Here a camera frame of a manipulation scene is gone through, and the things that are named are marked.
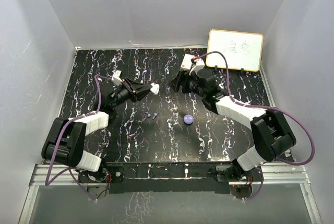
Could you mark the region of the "white earbud charging case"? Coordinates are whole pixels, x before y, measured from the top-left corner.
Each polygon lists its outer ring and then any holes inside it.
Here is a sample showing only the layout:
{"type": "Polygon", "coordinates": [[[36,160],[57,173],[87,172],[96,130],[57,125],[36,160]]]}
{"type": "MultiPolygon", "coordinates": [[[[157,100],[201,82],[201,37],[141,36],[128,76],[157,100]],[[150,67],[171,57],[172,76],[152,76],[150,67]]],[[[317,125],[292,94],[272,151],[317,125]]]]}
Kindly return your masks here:
{"type": "Polygon", "coordinates": [[[152,94],[154,94],[154,95],[158,95],[158,93],[159,93],[159,89],[160,89],[159,84],[155,84],[155,83],[152,83],[152,84],[151,84],[150,91],[151,91],[152,94]]]}

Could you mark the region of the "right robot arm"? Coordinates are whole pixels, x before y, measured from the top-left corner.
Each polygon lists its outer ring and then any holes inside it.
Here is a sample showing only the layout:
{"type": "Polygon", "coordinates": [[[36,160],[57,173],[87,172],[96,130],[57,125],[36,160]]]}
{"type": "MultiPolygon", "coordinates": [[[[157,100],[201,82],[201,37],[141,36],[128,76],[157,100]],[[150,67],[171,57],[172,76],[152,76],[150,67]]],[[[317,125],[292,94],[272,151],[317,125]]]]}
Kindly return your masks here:
{"type": "Polygon", "coordinates": [[[232,166],[225,170],[232,178],[246,180],[253,168],[274,161],[296,144],[296,138],[283,113],[242,105],[219,88],[209,69],[202,69],[196,74],[180,71],[169,82],[169,86],[174,92],[192,92],[200,96],[206,109],[227,116],[251,130],[253,147],[234,159],[232,166]]]}

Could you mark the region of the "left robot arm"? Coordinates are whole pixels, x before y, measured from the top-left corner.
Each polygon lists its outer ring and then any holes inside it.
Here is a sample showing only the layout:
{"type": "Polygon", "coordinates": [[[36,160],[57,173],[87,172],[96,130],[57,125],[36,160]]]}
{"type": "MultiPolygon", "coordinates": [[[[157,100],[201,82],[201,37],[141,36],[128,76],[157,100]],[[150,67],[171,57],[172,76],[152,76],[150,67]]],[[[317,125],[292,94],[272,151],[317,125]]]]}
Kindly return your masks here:
{"type": "Polygon", "coordinates": [[[117,89],[112,89],[107,95],[99,94],[99,101],[92,112],[73,119],[58,117],[54,120],[41,151],[43,159],[51,161],[53,153],[56,153],[56,163],[89,171],[97,182],[106,179],[108,169],[101,165],[102,159],[84,150],[86,136],[111,124],[115,108],[127,100],[137,102],[149,93],[159,93],[159,84],[156,83],[145,85],[128,78],[112,78],[112,81],[117,89]]]}

